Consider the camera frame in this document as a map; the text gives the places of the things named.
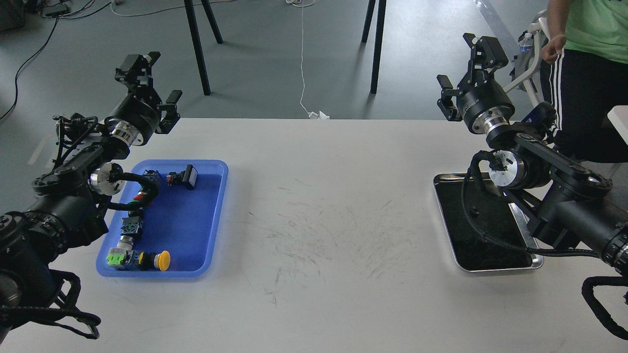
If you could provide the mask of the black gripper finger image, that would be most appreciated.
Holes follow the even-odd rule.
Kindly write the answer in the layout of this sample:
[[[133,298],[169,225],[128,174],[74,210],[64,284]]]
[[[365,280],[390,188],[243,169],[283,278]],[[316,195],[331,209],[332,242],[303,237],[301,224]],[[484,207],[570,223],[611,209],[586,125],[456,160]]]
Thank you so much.
[[[476,69],[502,69],[509,63],[498,38],[491,36],[477,37],[473,33],[464,33],[465,43],[471,49],[471,56],[468,63],[468,72]]]
[[[177,122],[179,122],[181,115],[177,112],[177,103],[182,94],[182,90],[173,90],[166,99],[166,103],[158,105],[158,116],[160,118],[158,124],[159,134],[169,134]]]
[[[121,83],[153,83],[151,68],[160,58],[159,51],[148,54],[128,54],[116,68],[115,80]]]
[[[454,105],[453,98],[461,98],[464,91],[460,88],[454,89],[447,75],[437,75],[437,81],[441,87],[441,98],[437,100],[437,106],[447,121],[462,121],[463,117]]]

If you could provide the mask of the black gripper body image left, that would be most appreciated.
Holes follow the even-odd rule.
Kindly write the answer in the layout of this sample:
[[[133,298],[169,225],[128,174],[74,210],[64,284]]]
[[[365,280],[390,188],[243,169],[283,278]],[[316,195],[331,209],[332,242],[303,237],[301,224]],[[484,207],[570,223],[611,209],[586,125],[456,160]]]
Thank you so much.
[[[148,143],[161,119],[158,111],[162,100],[153,85],[149,69],[116,69],[115,80],[128,88],[125,98],[114,107],[104,123],[110,133],[114,130],[131,130],[128,145]]]

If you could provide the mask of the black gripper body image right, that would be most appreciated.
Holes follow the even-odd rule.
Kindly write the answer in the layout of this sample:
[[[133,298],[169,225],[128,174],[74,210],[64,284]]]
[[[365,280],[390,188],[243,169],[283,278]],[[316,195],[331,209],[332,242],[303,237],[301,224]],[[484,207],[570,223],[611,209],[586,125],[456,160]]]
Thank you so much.
[[[463,121],[473,134],[498,135],[512,130],[509,119],[515,109],[493,71],[469,69],[455,89],[454,107],[454,121]]]

